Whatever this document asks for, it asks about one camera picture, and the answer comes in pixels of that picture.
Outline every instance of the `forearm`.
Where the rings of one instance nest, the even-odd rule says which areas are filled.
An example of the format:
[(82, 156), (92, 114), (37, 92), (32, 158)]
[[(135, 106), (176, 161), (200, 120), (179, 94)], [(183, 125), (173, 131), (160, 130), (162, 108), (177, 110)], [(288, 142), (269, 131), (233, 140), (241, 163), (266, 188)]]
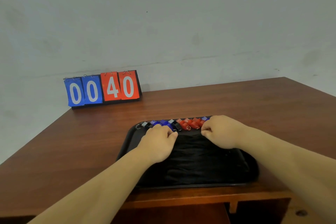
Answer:
[(136, 148), (30, 223), (108, 224), (151, 164)]
[(247, 128), (239, 148), (251, 154), (329, 221), (336, 220), (336, 160)]

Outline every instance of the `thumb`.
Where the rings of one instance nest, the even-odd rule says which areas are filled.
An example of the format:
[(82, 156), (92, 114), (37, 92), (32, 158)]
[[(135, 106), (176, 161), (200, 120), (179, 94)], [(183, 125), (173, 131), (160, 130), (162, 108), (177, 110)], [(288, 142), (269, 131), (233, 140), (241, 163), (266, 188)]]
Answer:
[(173, 141), (173, 143), (175, 143), (176, 138), (177, 138), (178, 135), (179, 135), (178, 132), (175, 131), (174, 133), (171, 133), (171, 134), (168, 136), (168, 139), (169, 139), (170, 141)]
[(209, 131), (209, 130), (203, 130), (203, 131), (201, 132), (201, 134), (202, 134), (202, 136), (205, 136), (205, 137), (208, 138), (209, 140), (212, 139), (212, 132)]

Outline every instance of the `hand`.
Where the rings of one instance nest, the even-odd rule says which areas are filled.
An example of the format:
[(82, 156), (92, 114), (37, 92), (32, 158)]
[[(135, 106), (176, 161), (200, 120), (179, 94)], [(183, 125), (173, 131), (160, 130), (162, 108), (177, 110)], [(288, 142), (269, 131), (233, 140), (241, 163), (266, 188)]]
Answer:
[(239, 148), (248, 126), (224, 115), (212, 116), (204, 122), (201, 134), (215, 145), (232, 149)]
[(168, 126), (156, 124), (147, 130), (137, 148), (148, 156), (153, 164), (162, 162), (173, 150), (177, 136), (178, 133), (173, 133)]

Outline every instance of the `right hand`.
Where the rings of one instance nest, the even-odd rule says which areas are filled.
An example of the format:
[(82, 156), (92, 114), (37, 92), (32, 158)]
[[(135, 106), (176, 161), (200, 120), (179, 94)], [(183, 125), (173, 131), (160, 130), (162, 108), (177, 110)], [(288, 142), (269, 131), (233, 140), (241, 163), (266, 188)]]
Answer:
[(224, 149), (239, 148), (248, 126), (224, 115), (210, 117), (204, 122), (201, 134), (218, 147)]

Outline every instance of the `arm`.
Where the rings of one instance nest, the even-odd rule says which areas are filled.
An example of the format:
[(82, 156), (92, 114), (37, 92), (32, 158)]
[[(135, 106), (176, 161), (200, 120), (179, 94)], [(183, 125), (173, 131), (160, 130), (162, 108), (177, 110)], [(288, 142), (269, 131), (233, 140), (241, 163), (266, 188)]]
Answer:
[(287, 143), (226, 116), (212, 116), (202, 135), (221, 148), (240, 148), (304, 199), (326, 220), (336, 222), (336, 160)]
[(170, 155), (176, 137), (177, 132), (173, 133), (167, 126), (155, 125), (142, 137), (138, 147), (29, 224), (109, 224), (147, 168)]

